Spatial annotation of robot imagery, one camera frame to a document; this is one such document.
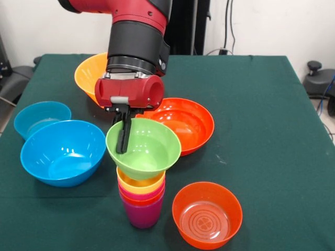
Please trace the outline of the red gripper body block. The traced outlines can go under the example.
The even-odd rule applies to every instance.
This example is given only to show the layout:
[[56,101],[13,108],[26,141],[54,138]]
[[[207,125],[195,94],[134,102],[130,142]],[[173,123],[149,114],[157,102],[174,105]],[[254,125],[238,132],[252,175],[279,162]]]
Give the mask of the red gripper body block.
[[95,97],[102,107],[129,105],[130,108],[155,109],[164,96],[164,85],[160,77],[106,79],[95,84]]

